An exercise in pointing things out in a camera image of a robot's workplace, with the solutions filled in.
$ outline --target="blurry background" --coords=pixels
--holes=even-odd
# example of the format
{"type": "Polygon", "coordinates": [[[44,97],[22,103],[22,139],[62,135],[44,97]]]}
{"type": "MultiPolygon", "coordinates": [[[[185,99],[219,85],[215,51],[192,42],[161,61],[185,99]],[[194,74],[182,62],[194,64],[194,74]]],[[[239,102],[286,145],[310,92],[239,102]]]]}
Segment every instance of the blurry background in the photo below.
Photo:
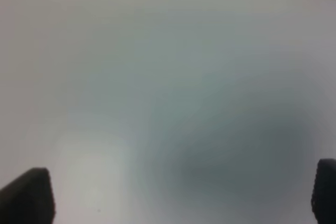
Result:
{"type": "Polygon", "coordinates": [[[0,0],[0,185],[60,223],[315,223],[335,0],[0,0]]]}

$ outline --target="black object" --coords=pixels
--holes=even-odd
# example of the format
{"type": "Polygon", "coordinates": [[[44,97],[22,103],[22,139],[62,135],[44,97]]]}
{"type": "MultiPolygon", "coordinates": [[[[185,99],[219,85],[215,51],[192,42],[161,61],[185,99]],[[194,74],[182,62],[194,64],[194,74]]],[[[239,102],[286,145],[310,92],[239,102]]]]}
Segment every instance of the black object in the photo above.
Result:
{"type": "Polygon", "coordinates": [[[0,224],[51,224],[54,216],[46,168],[30,169],[0,190],[0,224]]]}
{"type": "Polygon", "coordinates": [[[318,162],[311,206],[318,224],[336,224],[336,160],[318,162]]]}

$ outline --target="white surface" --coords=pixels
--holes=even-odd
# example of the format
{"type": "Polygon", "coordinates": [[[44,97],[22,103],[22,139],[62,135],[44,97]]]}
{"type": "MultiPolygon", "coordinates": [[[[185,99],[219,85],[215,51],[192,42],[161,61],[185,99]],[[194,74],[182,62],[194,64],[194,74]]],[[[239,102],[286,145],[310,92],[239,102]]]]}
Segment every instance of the white surface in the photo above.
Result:
{"type": "MultiPolygon", "coordinates": [[[[216,223],[211,210],[224,213],[225,223],[315,223],[309,209],[313,165],[335,156],[332,5],[332,0],[1,0],[0,185],[32,166],[48,167],[55,224],[202,223],[202,218],[216,223]],[[129,174],[134,157],[153,132],[153,101],[175,87],[195,87],[223,66],[231,72],[225,61],[235,57],[226,53],[248,58],[251,49],[304,55],[312,66],[310,78],[330,102],[313,155],[303,166],[301,189],[267,205],[238,200],[205,212],[185,210],[176,220],[129,185],[138,179],[129,174]]],[[[250,65],[239,70],[245,68],[255,71],[250,65]]],[[[195,97],[180,104],[190,106],[188,113],[207,96],[202,86],[195,90],[195,97]]],[[[179,110],[174,99],[157,118],[162,125],[179,110]]]]}

